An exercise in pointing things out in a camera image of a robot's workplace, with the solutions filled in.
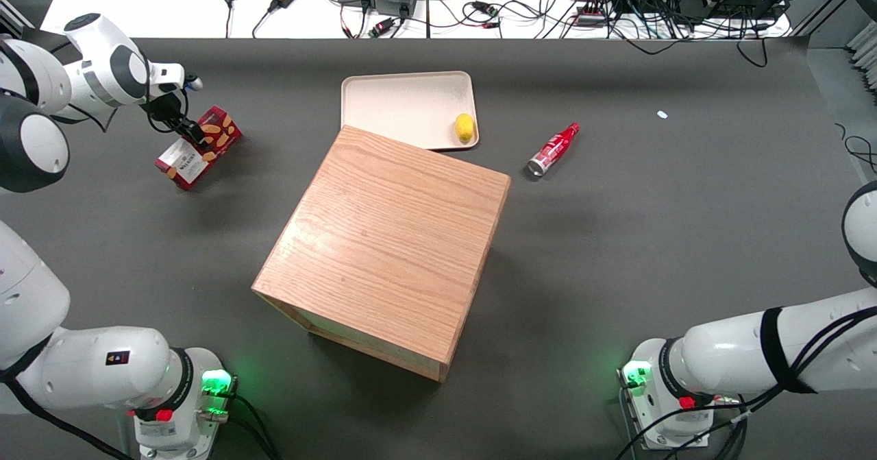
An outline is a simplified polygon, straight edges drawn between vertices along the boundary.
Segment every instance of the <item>green led light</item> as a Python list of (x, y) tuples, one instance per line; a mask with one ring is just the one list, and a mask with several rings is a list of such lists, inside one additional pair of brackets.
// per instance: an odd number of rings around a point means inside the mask
[(630, 361), (622, 369), (624, 378), (630, 387), (645, 385), (645, 380), (652, 373), (652, 364), (645, 361)]
[(209, 370), (201, 375), (201, 390), (208, 394), (222, 394), (232, 386), (232, 375), (225, 370)]

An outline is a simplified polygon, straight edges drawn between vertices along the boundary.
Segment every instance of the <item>wood grain surface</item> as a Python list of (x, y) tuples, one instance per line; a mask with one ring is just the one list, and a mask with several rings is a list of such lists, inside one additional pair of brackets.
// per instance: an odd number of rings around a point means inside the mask
[(447, 371), (508, 186), (502, 173), (345, 126), (253, 290), (306, 329), (384, 341)]

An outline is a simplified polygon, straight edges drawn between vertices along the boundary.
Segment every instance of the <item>plastic tray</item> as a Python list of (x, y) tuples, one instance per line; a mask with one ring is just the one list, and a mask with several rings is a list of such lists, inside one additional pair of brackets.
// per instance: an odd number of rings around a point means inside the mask
[[(455, 122), (469, 114), (472, 139), (457, 139)], [(472, 78), (462, 71), (351, 76), (341, 83), (341, 125), (358, 127), (427, 150), (478, 144)]]

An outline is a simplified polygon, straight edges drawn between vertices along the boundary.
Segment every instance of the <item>cracker box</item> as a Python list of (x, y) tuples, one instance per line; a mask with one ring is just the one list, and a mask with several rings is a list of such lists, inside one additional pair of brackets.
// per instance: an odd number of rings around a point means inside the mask
[(191, 189), (244, 136), (228, 112), (216, 105), (198, 119), (198, 125), (204, 131), (206, 150), (198, 150), (190, 138), (181, 137), (156, 159), (156, 167), (184, 191)]

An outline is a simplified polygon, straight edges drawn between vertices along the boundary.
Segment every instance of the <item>yellow lemon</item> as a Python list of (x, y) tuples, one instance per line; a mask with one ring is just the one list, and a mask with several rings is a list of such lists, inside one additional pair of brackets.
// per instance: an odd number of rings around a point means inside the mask
[(469, 142), (475, 134), (475, 122), (469, 114), (460, 114), (457, 116), (457, 138), (463, 143)]

